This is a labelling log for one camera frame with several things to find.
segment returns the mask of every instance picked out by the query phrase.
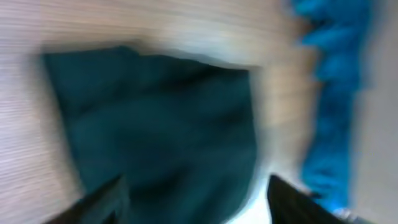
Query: bright blue fabric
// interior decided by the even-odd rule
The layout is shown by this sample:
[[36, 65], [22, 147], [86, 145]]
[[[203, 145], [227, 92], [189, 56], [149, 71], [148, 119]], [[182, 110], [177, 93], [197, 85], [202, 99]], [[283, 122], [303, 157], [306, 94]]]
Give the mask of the bright blue fabric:
[[302, 179], [334, 212], [349, 207], [351, 120], [361, 84], [360, 56], [371, 17], [371, 0], [292, 0], [297, 14], [308, 18], [313, 32], [305, 45], [320, 49], [316, 76], [323, 83], [315, 137], [304, 161]]

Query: crumpled blue fabric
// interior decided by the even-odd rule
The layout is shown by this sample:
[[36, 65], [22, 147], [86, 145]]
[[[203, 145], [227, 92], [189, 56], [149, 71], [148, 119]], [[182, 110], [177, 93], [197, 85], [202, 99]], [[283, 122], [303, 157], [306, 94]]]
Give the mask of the crumpled blue fabric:
[[351, 121], [355, 93], [362, 83], [361, 49], [369, 27], [371, 0], [291, 0], [295, 12], [314, 30], [303, 44], [322, 56], [315, 75], [323, 83], [315, 136], [303, 163], [302, 179], [314, 201], [329, 212], [350, 206]]

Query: blue cloth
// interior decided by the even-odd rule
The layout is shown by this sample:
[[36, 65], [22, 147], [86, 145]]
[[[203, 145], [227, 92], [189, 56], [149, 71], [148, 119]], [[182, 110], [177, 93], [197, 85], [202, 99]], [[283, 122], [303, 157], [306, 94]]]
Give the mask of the blue cloth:
[[302, 179], [329, 212], [349, 207], [351, 120], [361, 86], [360, 56], [371, 18], [371, 0], [292, 0], [314, 30], [303, 38], [322, 53], [316, 70], [320, 91], [315, 137]]

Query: wooden floor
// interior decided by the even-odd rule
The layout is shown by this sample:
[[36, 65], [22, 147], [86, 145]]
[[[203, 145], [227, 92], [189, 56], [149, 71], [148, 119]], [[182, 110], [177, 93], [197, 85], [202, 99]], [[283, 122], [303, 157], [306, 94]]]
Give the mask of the wooden floor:
[[0, 223], [40, 223], [80, 196], [54, 99], [32, 61], [43, 45], [138, 40], [259, 67], [252, 80], [266, 172], [296, 182], [310, 134], [314, 52], [298, 46], [305, 26], [285, 2], [0, 0]]

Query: dark teal cloth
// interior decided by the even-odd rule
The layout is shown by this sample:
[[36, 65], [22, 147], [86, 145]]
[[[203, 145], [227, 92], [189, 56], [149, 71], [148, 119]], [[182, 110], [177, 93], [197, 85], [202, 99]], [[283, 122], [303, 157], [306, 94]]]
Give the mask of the dark teal cloth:
[[257, 155], [247, 70], [127, 47], [42, 58], [87, 192], [124, 175], [135, 224], [237, 212]]

